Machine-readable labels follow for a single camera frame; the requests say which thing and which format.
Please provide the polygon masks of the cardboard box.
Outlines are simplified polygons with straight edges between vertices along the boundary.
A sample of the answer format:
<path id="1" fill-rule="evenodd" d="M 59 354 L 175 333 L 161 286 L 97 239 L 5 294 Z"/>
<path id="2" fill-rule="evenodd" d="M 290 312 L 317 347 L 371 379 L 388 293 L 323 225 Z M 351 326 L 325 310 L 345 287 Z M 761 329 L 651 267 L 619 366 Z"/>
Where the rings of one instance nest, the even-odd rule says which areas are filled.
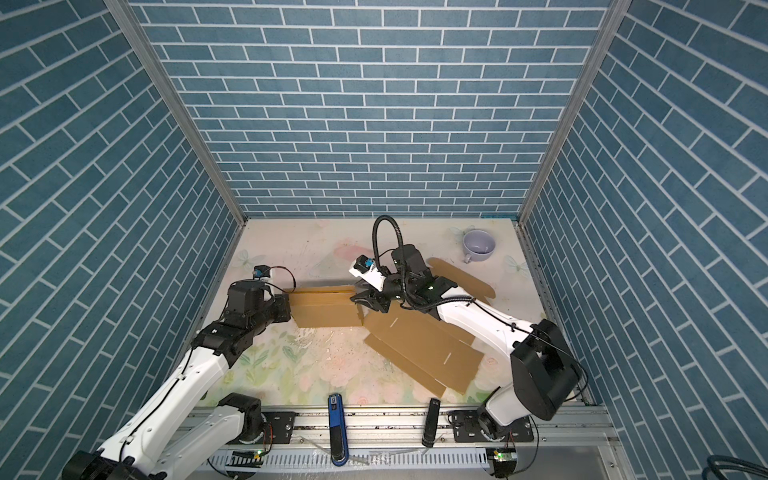
<path id="1" fill-rule="evenodd" d="M 291 316 L 299 328 L 362 327 L 363 310 L 351 300 L 353 286 L 308 287 L 288 296 Z"/>

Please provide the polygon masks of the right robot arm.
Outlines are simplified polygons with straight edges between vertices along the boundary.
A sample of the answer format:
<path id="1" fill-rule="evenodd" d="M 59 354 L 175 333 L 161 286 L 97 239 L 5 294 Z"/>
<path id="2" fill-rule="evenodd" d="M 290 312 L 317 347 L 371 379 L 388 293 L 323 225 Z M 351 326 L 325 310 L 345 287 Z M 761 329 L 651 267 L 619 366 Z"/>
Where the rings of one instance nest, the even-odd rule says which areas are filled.
<path id="1" fill-rule="evenodd" d="M 410 309 L 456 326 L 507 357 L 511 382 L 496 388 L 478 408 L 484 434 L 499 439 L 524 417 L 550 420 L 567 402 L 586 369 L 575 359 L 559 327 L 502 313 L 445 277 L 401 280 L 378 271 L 361 273 L 352 301 L 386 313 L 397 300 Z"/>

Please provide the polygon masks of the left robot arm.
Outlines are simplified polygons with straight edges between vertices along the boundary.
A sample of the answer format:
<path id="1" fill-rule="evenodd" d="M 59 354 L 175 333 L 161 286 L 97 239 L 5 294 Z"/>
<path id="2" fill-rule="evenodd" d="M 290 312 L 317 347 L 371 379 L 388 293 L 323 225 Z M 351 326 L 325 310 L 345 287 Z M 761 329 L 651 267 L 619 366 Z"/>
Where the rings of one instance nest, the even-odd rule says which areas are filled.
<path id="1" fill-rule="evenodd" d="M 64 479 L 185 479 L 230 442 L 267 445 L 259 399 L 230 393 L 180 438 L 174 435 L 256 336 L 291 318 L 289 296 L 266 279 L 232 283 L 218 319 L 200 330 L 180 365 L 139 411 L 92 452 L 75 453 Z"/>

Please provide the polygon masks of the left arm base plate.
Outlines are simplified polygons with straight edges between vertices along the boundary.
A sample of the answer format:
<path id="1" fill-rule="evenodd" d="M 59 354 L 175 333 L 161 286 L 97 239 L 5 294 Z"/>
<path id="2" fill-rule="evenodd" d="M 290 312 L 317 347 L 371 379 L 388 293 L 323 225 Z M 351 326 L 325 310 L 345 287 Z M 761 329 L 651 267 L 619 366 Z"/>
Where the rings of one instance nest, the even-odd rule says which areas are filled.
<path id="1" fill-rule="evenodd" d="M 294 411 L 266 411 L 261 414 L 261 431 L 256 443 L 265 447 L 291 443 L 297 413 Z"/>

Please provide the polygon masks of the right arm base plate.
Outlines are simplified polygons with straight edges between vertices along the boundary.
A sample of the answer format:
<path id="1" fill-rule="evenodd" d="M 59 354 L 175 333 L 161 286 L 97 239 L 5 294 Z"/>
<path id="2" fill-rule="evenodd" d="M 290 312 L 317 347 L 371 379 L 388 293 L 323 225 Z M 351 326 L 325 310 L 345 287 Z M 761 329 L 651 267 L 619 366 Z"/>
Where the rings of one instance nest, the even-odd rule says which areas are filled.
<path id="1" fill-rule="evenodd" d="M 533 442 L 532 423 L 520 418 L 507 426 L 497 424 L 482 408 L 452 410 L 446 418 L 457 443 Z"/>

